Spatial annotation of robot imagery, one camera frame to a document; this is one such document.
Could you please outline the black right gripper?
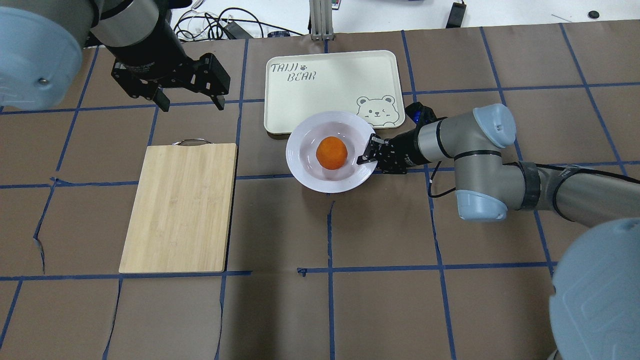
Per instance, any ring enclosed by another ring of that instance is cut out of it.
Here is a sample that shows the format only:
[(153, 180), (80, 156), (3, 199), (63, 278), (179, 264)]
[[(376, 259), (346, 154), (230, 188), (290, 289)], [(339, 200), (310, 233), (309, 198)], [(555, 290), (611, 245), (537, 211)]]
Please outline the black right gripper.
[(409, 168), (430, 163), (420, 149), (419, 133), (434, 122), (434, 110), (422, 102), (414, 102), (406, 107), (405, 112), (411, 120), (417, 121), (415, 128), (386, 139), (376, 133), (370, 134), (365, 150), (356, 158), (356, 164), (377, 162), (376, 168), (384, 174), (406, 174)]

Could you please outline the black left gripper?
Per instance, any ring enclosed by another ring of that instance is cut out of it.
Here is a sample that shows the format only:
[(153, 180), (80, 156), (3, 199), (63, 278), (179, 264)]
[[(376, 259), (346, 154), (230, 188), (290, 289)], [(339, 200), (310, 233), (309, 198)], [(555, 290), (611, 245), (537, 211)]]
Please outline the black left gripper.
[(226, 107), (231, 76), (213, 53), (202, 54), (198, 59), (189, 57), (166, 20), (158, 20), (142, 41), (112, 47), (110, 52), (133, 77), (157, 87), (151, 100), (165, 113), (170, 109), (170, 100), (162, 88), (201, 93), (210, 97), (219, 111)]

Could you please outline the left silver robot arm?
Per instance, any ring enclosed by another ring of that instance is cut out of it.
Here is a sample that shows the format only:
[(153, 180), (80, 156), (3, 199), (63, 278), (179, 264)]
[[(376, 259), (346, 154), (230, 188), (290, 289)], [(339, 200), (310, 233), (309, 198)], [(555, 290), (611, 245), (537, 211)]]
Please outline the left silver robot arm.
[(190, 0), (3, 0), (0, 102), (25, 111), (59, 105), (82, 66), (92, 36), (114, 55), (112, 78), (131, 98), (170, 108), (164, 89), (226, 104), (230, 75), (211, 53), (190, 58), (169, 23)]

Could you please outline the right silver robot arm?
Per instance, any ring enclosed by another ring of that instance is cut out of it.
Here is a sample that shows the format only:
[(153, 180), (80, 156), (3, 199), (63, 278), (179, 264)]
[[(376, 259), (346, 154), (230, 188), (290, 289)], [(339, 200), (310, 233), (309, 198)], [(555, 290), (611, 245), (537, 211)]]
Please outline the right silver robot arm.
[(503, 221), (509, 210), (549, 211), (587, 230), (573, 240), (551, 277), (551, 360), (639, 358), (639, 181), (593, 168), (503, 162), (515, 143), (514, 116), (503, 104), (436, 117), (415, 102), (416, 126), (391, 138), (371, 134), (358, 164), (385, 174), (454, 162), (461, 219)]

